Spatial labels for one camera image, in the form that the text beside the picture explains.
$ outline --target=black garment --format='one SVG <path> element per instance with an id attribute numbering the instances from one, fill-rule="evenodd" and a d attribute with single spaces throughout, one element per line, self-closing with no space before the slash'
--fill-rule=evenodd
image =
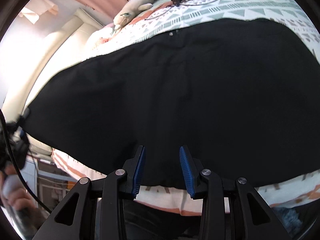
<path id="1" fill-rule="evenodd" d="M 143 185 L 185 188 L 179 147 L 255 187 L 320 168 L 320 67 L 290 29 L 221 19 L 56 74 L 24 129 L 104 174 L 145 145 Z"/>

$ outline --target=silver bolt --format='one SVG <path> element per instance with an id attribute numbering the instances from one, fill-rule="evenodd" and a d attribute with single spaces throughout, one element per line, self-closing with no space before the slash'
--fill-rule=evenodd
<path id="1" fill-rule="evenodd" d="M 210 174 L 211 174 L 211 171 L 210 171 L 210 170 L 208 170 L 208 169 L 203 169 L 203 170 L 202 170 L 202 174 L 203 174 L 203 175 L 207 175 L 207 176 L 208 176 L 208 175 L 210 175 Z"/>
<path id="2" fill-rule="evenodd" d="M 238 179 L 238 181 L 239 181 L 240 184 L 246 184 L 246 183 L 247 183 L 247 179 L 244 178 L 244 177 L 240 177 L 240 178 Z"/>
<path id="3" fill-rule="evenodd" d="M 123 169 L 116 170 L 116 175 L 121 176 L 123 174 L 125 174 L 125 170 Z"/>
<path id="4" fill-rule="evenodd" d="M 80 184 L 86 184 L 86 183 L 88 183 L 88 181 L 89 181 L 89 179 L 86 178 L 86 177 L 83 177 L 83 178 L 81 178 L 81 179 L 79 180 Z"/>

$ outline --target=patterned bed sheet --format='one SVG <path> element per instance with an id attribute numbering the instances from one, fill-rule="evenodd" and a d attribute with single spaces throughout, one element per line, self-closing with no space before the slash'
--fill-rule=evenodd
<path id="1" fill-rule="evenodd" d="M 265 18 L 290 28 L 320 62 L 320 35 L 294 0 L 191 0 L 180 7 L 162 8 L 146 19 L 124 27 L 110 41 L 88 52 L 84 59 L 105 55 L 171 30 L 222 18 Z"/>

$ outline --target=black cable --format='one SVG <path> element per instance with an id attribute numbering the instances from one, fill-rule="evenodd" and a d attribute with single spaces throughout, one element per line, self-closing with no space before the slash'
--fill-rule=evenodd
<path id="1" fill-rule="evenodd" d="M 5 122 L 5 118 L 4 115 L 0 109 L 0 124 L 2 127 L 2 133 L 4 136 L 4 141 L 5 141 L 5 145 L 7 147 L 8 150 L 8 155 L 11 159 L 11 162 L 17 172 L 17 175 L 19 177 L 19 179 L 21 180 L 22 184 L 24 185 L 24 187 L 26 188 L 26 190 L 29 192 L 29 194 L 39 203 L 40 206 L 42 206 L 45 210 L 47 210 L 50 214 L 51 214 L 51 210 L 42 203 L 42 201 L 40 199 L 38 199 L 38 197 L 32 192 L 32 190 L 29 188 L 28 184 L 25 182 L 25 180 L 23 179 L 21 172 L 18 168 L 17 162 L 13 156 L 12 150 L 11 150 L 11 146 L 10 146 L 10 142 L 9 142 L 9 136 L 8 136 L 8 132 L 7 132 L 7 126 L 6 126 L 6 122 Z"/>
<path id="2" fill-rule="evenodd" d="M 184 3 L 180 3 L 180 5 L 184 5 L 184 6 L 200 6 L 200 5 L 207 5 L 207 4 L 210 4 L 210 3 L 214 3 L 216 1 L 218 1 L 218 0 L 210 1 L 208 3 L 202 3 L 202 4 L 184 4 Z M 144 20 L 145 21 L 153 20 L 153 19 L 156 19 L 156 18 L 158 18 L 158 17 L 160 17 L 162 15 L 165 15 L 168 11 L 170 11 L 173 7 L 175 7 L 175 5 L 172 4 L 172 5 L 168 5 L 167 7 L 170 7 L 170 8 L 168 10 L 166 10 L 164 13 L 162 13 L 160 15 L 157 15 L 157 16 L 154 16 L 154 17 L 151 17 L 151 18 L 146 18 Z"/>

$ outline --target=white wall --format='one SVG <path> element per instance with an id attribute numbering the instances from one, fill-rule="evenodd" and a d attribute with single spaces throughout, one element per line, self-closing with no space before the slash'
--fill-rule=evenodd
<path id="1" fill-rule="evenodd" d="M 17 76 L 23 78 L 23 72 L 32 66 L 33 55 L 41 40 L 48 34 L 59 30 L 74 14 L 77 8 L 84 9 L 102 25 L 113 21 L 75 0 L 51 0 L 58 5 L 59 12 L 54 16 L 45 12 L 32 24 L 27 18 L 17 16 L 0 42 L 0 107 L 10 84 Z"/>

